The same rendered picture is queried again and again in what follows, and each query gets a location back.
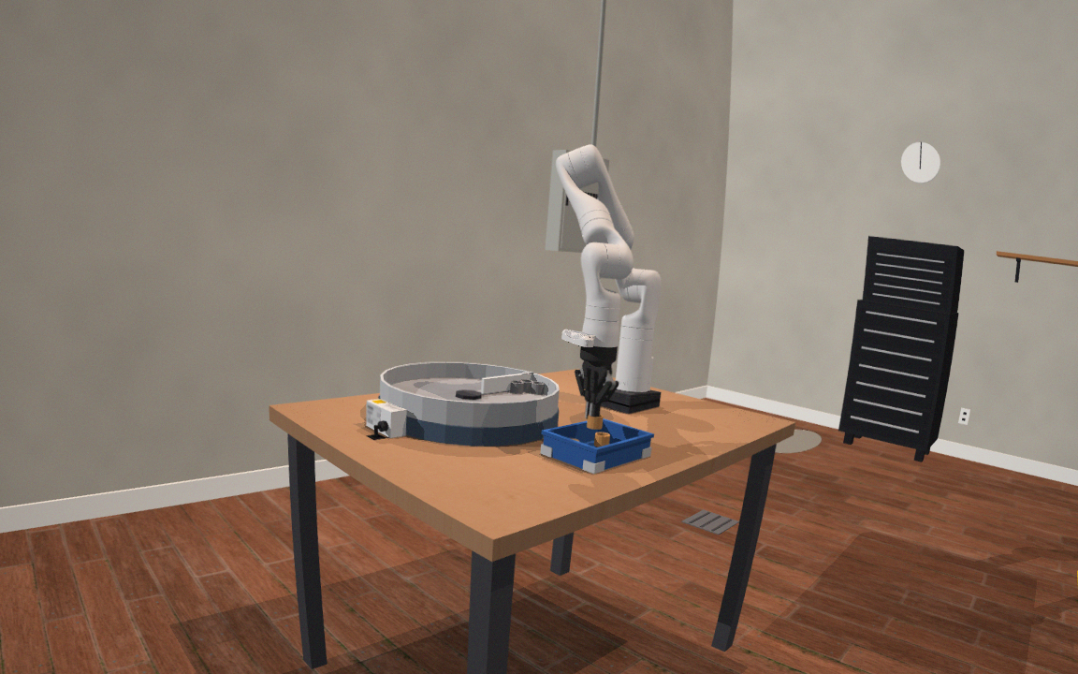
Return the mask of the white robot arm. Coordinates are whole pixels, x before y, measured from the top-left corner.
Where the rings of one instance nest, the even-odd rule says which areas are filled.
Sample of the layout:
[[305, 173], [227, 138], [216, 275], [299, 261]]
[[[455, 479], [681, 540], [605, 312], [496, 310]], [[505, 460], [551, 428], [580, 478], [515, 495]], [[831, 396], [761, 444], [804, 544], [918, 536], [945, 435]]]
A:
[[[561, 339], [583, 348], [617, 348], [620, 295], [641, 303], [640, 310], [621, 321], [616, 381], [617, 389], [650, 391], [662, 277], [657, 271], [633, 269], [634, 232], [595, 146], [586, 145], [559, 156], [556, 168], [588, 244], [581, 255], [588, 295], [585, 325], [582, 331], [564, 330]], [[599, 185], [598, 200], [577, 189], [594, 183]], [[600, 277], [616, 280], [620, 295], [605, 289]]]

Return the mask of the blue crate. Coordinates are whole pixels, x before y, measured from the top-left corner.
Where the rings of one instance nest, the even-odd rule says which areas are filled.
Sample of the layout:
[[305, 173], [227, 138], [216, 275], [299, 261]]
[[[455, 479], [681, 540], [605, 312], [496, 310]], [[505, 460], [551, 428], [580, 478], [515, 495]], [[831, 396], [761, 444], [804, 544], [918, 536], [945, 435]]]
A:
[[[596, 432], [610, 432], [610, 445], [595, 448]], [[594, 474], [612, 466], [650, 457], [650, 440], [653, 438], [653, 432], [645, 432], [604, 418], [602, 430], [588, 428], [588, 421], [583, 421], [575, 425], [547, 428], [542, 434], [544, 443], [540, 455], [580, 466], [582, 470]]]

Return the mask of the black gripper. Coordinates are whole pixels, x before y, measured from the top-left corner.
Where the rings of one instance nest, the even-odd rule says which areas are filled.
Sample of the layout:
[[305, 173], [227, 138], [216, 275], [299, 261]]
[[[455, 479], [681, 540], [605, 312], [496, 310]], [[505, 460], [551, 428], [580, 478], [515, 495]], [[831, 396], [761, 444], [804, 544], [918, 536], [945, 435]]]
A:
[[[598, 418], [600, 416], [602, 403], [610, 401], [610, 398], [618, 387], [618, 381], [612, 379], [612, 367], [617, 359], [617, 348], [580, 348], [580, 357], [583, 359], [581, 370], [575, 370], [575, 379], [580, 388], [581, 396], [585, 396], [586, 410], [585, 418]], [[590, 362], [591, 361], [591, 362]], [[606, 381], [606, 383], [605, 383]], [[598, 394], [599, 393], [599, 394]]]

